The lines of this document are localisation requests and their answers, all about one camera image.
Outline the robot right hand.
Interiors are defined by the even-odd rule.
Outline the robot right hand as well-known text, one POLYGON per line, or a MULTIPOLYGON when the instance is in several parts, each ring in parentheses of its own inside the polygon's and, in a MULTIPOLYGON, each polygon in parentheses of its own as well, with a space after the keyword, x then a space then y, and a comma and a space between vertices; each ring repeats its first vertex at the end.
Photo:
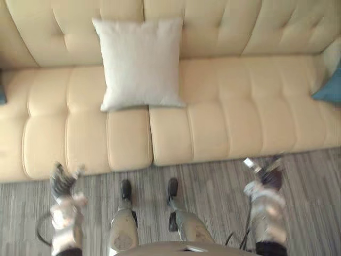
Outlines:
POLYGON ((263 186, 279 191, 283 181, 281 159, 280 155, 274 155, 264 167, 261 167, 251 158, 245 158, 243 163, 256 174, 263 186))

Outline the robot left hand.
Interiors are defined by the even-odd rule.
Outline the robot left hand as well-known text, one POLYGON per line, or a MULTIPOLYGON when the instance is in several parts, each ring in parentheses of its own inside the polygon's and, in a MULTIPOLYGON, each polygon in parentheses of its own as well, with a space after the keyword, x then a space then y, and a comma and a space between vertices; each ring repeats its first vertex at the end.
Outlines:
POLYGON ((80 165, 70 173, 64 169, 61 163, 56 162, 50 177, 53 198, 57 201, 59 198, 71 196, 72 188, 84 171, 85 165, 80 165))

